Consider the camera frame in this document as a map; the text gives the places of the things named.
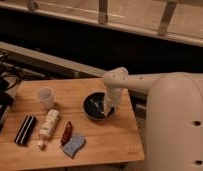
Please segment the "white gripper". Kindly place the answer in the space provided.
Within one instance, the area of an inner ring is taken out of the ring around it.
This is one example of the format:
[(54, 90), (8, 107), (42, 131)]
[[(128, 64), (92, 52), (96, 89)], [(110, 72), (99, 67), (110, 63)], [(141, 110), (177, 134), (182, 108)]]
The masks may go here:
[(122, 92), (123, 89), (122, 88), (108, 88), (106, 93), (105, 93), (105, 107), (104, 107), (104, 100), (101, 100), (99, 102), (99, 107), (101, 110), (101, 113), (103, 113), (103, 115), (105, 117), (107, 117), (112, 110), (114, 110), (113, 107), (116, 107), (119, 105), (119, 103), (121, 102), (121, 98), (122, 98)]

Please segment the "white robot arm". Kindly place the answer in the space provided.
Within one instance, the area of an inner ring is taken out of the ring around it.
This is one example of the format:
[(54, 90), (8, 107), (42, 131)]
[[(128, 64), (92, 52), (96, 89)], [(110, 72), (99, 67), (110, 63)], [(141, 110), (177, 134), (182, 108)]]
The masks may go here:
[(104, 110), (129, 89), (147, 96), (148, 171), (203, 171), (203, 73), (131, 75), (124, 67), (102, 76)]

